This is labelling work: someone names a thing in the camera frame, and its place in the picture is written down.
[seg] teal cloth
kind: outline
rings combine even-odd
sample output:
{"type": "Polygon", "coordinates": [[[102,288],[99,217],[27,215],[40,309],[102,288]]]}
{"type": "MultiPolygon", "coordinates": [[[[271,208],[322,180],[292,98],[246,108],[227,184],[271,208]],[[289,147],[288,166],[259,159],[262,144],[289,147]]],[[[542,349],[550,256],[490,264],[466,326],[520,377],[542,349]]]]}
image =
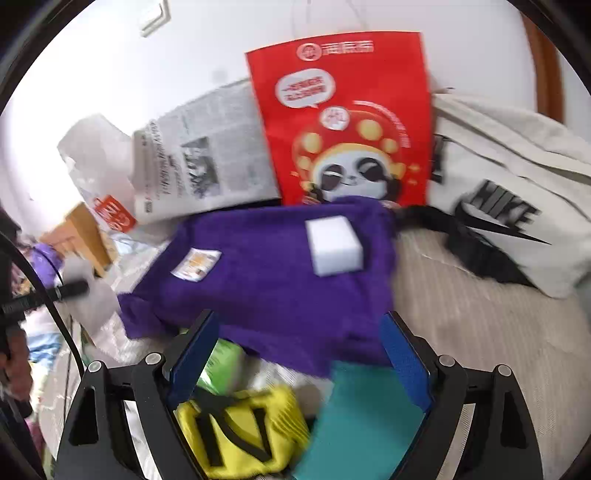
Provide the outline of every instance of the teal cloth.
{"type": "Polygon", "coordinates": [[[424,418],[387,367],[335,362],[330,400],[294,472],[297,480],[386,480],[424,418]]]}

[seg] purple towel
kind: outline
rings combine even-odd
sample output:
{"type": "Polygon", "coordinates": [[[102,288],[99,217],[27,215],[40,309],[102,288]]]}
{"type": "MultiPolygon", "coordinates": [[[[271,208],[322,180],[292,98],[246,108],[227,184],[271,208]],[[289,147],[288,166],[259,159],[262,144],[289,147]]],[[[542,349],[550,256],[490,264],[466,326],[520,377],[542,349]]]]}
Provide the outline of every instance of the purple towel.
{"type": "Polygon", "coordinates": [[[189,327],[202,309],[221,335],[262,358],[327,377],[332,360],[389,365],[379,321],[392,309],[391,214],[377,200],[230,210],[196,215],[180,227],[132,293],[119,295],[128,337],[189,327]],[[317,277],[305,220],[344,215],[364,251],[364,270],[317,277]],[[190,248],[222,256],[199,282],[172,275],[190,248]]]}

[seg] white sponge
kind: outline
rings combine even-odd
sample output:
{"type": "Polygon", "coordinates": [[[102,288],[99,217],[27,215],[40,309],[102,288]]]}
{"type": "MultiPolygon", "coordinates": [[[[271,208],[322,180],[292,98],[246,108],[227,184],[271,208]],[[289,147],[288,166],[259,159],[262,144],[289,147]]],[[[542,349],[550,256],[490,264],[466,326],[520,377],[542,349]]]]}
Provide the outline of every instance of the white sponge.
{"type": "Polygon", "coordinates": [[[342,215],[306,221],[314,273],[319,277],[363,268],[363,248],[342,215]]]}

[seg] cartoon panda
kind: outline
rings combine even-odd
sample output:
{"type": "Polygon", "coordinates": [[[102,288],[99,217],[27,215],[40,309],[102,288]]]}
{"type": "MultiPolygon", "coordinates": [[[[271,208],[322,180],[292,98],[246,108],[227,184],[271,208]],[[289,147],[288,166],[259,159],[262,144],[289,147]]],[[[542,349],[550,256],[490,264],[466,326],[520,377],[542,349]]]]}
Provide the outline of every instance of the cartoon panda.
{"type": "Polygon", "coordinates": [[[396,202],[406,166],[395,125],[364,110],[331,106],[293,145],[294,163],[308,198],[332,202],[360,195],[396,202]]]}

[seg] yellow bag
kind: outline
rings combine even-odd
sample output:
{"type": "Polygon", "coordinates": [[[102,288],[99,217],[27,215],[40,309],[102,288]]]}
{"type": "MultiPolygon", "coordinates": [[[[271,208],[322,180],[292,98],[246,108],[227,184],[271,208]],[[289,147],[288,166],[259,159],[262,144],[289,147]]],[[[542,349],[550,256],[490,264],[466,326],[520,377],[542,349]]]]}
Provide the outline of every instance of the yellow bag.
{"type": "Polygon", "coordinates": [[[310,432],[290,387],[238,392],[197,388],[176,410],[178,423],[209,478],[241,479],[281,472],[308,446],[310,432]]]}

